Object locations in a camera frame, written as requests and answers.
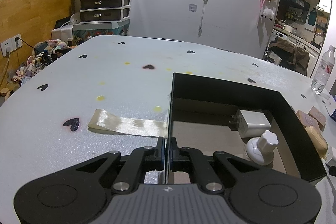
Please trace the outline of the black storage box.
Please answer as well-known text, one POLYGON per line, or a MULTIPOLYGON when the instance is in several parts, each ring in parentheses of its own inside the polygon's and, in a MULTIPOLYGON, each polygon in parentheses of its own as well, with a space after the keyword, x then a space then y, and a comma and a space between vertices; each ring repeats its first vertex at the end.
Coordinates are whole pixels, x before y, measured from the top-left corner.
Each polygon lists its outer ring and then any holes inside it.
POLYGON ((168 137, 174 122, 224 125, 238 110, 265 113, 280 133, 281 153, 294 163, 292 176, 315 185, 327 173, 323 163, 294 110, 275 90, 233 81, 174 73, 168 119, 168 137))

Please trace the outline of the white wall charger cube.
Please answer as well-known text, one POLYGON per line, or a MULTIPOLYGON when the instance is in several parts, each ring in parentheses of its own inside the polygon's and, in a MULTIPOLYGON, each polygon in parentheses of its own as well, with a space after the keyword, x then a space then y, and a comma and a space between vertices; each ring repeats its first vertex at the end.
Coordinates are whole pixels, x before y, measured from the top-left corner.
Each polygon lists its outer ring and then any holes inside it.
POLYGON ((260 137, 271 125, 262 112, 238 110, 232 115, 232 124, 235 124, 241 138, 260 137))

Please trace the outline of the white suction cup hook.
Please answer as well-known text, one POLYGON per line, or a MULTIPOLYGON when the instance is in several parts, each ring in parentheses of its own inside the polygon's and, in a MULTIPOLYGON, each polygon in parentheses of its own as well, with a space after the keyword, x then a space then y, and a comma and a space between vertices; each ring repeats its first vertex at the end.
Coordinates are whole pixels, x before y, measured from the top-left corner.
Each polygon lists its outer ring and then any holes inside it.
POLYGON ((261 166, 267 166, 273 162, 274 149, 277 146, 277 135, 265 130, 260 137, 249 139, 245 145, 245 154, 250 161, 261 166))

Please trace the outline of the pink compact box front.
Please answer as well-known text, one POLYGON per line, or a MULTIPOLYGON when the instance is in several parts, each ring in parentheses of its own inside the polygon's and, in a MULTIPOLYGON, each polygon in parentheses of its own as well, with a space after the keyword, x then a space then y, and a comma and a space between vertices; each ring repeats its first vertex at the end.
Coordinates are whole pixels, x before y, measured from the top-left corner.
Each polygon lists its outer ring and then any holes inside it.
POLYGON ((319 124, 318 124, 318 121, 315 118, 309 116, 308 114, 304 113, 301 110, 298 110, 296 112, 296 116, 299 118, 299 120, 302 123, 303 127, 313 126, 317 130, 319 130, 319 124))

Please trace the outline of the pink compact box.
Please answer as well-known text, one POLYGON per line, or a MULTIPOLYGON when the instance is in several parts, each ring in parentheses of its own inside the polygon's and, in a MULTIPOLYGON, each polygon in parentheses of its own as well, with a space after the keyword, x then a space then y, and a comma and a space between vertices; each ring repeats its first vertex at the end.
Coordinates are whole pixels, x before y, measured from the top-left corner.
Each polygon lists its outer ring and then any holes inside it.
POLYGON ((304 113, 301 110, 298 110, 296 112, 296 116, 299 118, 299 120, 302 123, 303 127, 313 126, 317 130, 319 130, 319 124, 318 124, 318 121, 315 118, 309 116, 308 114, 304 113))
POLYGON ((308 115, 314 118, 319 125, 319 129, 323 131, 326 126, 326 117, 315 107, 313 106, 309 112, 308 115))

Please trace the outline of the gold earbuds case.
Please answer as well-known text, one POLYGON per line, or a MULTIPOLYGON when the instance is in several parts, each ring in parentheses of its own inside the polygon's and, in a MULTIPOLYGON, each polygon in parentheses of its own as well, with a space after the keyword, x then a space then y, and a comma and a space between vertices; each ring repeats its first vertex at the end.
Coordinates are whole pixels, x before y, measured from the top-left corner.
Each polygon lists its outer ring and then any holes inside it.
POLYGON ((310 140, 312 141, 315 149, 317 150, 321 159, 327 159, 328 143, 320 132, 314 126, 305 128, 310 140))

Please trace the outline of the cream satin ribbon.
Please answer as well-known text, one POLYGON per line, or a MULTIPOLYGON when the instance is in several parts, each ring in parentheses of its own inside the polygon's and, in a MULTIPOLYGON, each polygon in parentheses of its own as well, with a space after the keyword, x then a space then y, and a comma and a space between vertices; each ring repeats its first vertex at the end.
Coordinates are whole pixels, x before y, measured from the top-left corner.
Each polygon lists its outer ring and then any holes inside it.
POLYGON ((104 109, 96 109, 88 123, 90 130, 104 134, 121 134, 147 137, 168 136, 167 122, 115 116, 104 109))

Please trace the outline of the pile of plush toys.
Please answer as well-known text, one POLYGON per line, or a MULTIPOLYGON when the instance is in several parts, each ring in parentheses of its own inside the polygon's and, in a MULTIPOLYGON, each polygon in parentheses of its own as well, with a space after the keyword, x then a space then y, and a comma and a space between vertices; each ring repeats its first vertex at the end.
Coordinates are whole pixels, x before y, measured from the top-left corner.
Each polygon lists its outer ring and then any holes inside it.
POLYGON ((30 79, 45 67, 77 47, 77 45, 72 45, 72 40, 65 42, 60 39, 50 39, 31 46, 18 36, 15 37, 16 46, 18 46, 19 42, 33 49, 26 64, 21 65, 11 78, 15 83, 19 83, 20 85, 25 79, 30 79))

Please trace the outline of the brown jacket on chair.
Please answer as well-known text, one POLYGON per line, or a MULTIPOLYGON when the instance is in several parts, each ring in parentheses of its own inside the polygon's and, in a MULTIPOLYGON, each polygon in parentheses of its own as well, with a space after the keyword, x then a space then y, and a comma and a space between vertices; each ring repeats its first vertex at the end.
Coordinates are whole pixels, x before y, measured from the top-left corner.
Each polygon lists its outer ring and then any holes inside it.
POLYGON ((268 52, 273 52, 280 57, 281 67, 307 76, 307 68, 310 60, 309 52, 307 50, 296 46, 288 40, 277 38, 270 42, 268 52))

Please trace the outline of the purple tissue box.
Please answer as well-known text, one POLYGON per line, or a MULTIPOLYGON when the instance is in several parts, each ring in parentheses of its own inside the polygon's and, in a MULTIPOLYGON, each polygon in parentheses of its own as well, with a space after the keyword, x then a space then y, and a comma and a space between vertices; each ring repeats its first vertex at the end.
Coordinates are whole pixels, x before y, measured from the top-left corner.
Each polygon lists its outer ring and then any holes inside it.
POLYGON ((326 110, 330 118, 336 121, 336 101, 334 97, 330 97, 325 103, 326 110))

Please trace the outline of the white three-drawer cabinet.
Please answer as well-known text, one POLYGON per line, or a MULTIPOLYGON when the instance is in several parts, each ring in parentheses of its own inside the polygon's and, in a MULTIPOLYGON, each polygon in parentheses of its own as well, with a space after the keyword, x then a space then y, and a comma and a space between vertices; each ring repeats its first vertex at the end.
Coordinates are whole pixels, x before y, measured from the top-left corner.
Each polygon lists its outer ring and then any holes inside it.
POLYGON ((119 22, 129 19, 131 0, 80 0, 81 22, 119 22))

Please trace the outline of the white plush sheep toy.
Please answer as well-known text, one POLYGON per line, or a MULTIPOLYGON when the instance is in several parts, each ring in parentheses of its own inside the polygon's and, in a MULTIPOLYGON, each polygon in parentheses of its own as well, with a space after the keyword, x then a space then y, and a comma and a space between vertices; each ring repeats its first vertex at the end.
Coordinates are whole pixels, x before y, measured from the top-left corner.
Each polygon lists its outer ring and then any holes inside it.
POLYGON ((261 18, 268 19, 270 21, 274 20, 274 12, 272 9, 265 8, 261 13, 261 18))

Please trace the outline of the clear water bottle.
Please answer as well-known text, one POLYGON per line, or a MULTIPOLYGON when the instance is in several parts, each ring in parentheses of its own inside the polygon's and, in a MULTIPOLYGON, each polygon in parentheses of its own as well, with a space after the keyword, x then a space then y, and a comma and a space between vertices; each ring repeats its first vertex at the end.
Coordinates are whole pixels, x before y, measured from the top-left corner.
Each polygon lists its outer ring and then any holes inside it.
POLYGON ((313 77, 311 90, 315 94, 321 94, 329 80, 335 64, 335 47, 330 45, 329 50, 322 55, 321 62, 313 77))

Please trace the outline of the white wall power outlet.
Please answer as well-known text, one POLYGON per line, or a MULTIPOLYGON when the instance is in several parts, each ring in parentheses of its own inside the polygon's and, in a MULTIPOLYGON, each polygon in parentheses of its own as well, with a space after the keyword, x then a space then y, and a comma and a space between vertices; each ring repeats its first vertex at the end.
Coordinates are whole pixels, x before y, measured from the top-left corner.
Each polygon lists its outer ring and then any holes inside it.
POLYGON ((22 45, 23 42, 21 40, 21 34, 17 34, 16 36, 1 42, 1 52, 3 57, 6 57, 9 53, 16 51, 22 45))

